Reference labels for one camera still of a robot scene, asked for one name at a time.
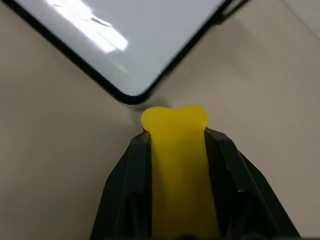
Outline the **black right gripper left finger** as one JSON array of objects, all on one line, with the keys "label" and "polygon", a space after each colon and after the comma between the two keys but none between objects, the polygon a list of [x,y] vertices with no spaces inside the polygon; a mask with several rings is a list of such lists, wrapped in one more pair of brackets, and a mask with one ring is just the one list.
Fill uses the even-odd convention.
[{"label": "black right gripper left finger", "polygon": [[135,136],[109,174],[89,240],[152,238],[152,157],[147,131]]}]

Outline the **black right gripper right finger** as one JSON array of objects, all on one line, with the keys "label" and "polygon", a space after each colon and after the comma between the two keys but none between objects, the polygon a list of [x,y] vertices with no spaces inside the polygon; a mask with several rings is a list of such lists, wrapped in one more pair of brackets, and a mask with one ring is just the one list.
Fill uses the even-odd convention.
[{"label": "black right gripper right finger", "polygon": [[222,240],[299,239],[265,176],[226,134],[206,128],[205,148]]}]

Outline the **yellow eraser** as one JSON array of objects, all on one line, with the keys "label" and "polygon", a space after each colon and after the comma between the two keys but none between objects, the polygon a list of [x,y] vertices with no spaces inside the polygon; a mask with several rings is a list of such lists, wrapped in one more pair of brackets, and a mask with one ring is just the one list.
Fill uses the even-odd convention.
[{"label": "yellow eraser", "polygon": [[200,104],[154,106],[141,115],[151,136],[152,236],[219,236]]}]

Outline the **black-framed whiteboard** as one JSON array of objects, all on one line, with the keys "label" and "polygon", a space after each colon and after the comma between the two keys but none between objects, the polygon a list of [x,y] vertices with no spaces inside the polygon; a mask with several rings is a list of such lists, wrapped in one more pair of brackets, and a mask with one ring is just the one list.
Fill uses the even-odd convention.
[{"label": "black-framed whiteboard", "polygon": [[251,0],[0,0],[117,101],[148,100]]}]

